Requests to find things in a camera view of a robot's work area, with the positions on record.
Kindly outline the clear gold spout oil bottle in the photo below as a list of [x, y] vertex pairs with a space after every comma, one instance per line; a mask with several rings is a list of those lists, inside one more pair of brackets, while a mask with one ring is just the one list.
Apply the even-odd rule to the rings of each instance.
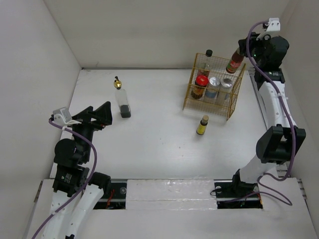
[[121, 117], [124, 119], [131, 117], [131, 109], [128, 102], [128, 96], [126, 90], [122, 87], [122, 82], [118, 76], [115, 76], [114, 87], [116, 88], [115, 97], [119, 106]]

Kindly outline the yellow cap red sauce bottle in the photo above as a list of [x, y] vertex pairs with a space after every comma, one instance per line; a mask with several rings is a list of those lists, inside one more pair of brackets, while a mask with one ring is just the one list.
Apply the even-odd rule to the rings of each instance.
[[241, 66], [241, 63], [244, 59], [244, 55], [240, 53], [240, 48], [237, 48], [237, 50], [233, 53], [231, 59], [229, 60], [226, 71], [230, 74], [234, 74], [237, 69]]

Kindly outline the silver lid spice shaker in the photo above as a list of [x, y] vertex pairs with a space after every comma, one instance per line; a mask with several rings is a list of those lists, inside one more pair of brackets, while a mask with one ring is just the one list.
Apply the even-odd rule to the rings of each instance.
[[217, 101], [219, 104], [223, 104], [230, 96], [233, 87], [233, 81], [229, 78], [224, 78], [221, 80], [219, 94]]

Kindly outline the black cap vinegar bottle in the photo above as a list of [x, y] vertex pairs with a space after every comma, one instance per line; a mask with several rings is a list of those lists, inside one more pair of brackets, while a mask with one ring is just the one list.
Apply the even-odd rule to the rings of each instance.
[[211, 70], [211, 60], [212, 60], [213, 51], [211, 49], [207, 49], [205, 52], [205, 56], [200, 58], [198, 64], [198, 75], [208, 77]]

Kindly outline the silver lid salt shaker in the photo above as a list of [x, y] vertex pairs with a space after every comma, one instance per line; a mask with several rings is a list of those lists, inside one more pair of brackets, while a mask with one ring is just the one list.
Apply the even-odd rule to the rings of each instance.
[[220, 79], [217, 77], [211, 77], [209, 79], [207, 88], [205, 90], [204, 100], [206, 102], [213, 102], [217, 96], [220, 87]]

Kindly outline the red lid chili sauce jar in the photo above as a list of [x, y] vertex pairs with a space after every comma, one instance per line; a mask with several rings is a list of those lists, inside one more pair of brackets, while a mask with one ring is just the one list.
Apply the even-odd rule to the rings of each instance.
[[195, 79], [192, 87], [191, 96], [198, 100], [203, 96], [203, 92], [208, 84], [208, 77], [204, 75], [198, 75]]

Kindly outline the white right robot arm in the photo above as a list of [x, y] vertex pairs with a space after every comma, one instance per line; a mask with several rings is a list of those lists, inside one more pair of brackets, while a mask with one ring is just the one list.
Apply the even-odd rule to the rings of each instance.
[[291, 162], [306, 138], [306, 131], [293, 120], [285, 94], [285, 78], [280, 68], [289, 43], [281, 36], [260, 37], [252, 32], [239, 40], [240, 53], [251, 56], [256, 64], [254, 80], [267, 115], [268, 129], [257, 141], [256, 155], [232, 178], [231, 192], [242, 197], [277, 165]]

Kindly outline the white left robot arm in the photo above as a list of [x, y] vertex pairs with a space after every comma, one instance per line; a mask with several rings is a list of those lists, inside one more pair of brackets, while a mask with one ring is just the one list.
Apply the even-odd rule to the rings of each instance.
[[97, 159], [94, 158], [92, 168], [84, 167], [84, 164], [91, 153], [94, 157], [98, 155], [92, 143], [94, 132], [111, 125], [112, 120], [109, 101], [97, 109], [89, 106], [74, 116], [67, 107], [53, 111], [49, 124], [72, 136], [59, 140], [55, 146], [57, 169], [50, 215], [33, 238], [78, 238], [97, 202], [111, 193], [110, 176], [95, 170]]

